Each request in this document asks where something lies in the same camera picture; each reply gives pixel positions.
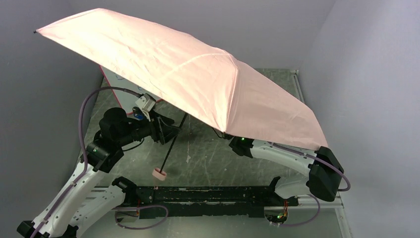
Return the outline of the pink and black folding umbrella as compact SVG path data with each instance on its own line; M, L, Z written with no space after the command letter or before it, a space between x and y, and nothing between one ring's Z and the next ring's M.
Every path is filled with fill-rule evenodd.
M317 150L313 111L231 53L190 34L105 8L37 29L221 132Z

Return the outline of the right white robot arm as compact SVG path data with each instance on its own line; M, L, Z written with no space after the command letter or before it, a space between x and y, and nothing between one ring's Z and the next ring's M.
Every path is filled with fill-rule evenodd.
M244 137L233 137L229 146L239 156L272 161L297 171L275 182L274 192L281 198L311 194L332 202L340 191L344 169L327 147L309 150Z

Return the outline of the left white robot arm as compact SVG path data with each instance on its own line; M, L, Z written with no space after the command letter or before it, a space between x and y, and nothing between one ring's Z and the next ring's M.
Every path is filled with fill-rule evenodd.
M174 120L151 111L151 119L129 118L122 108L108 109L99 122L100 130L86 146L73 175L50 205L31 221L23 221L17 232L24 238L79 238L114 207L137 199L137 186L119 177L105 192L85 206L91 190L123 157L123 147L150 137L165 144L180 128Z

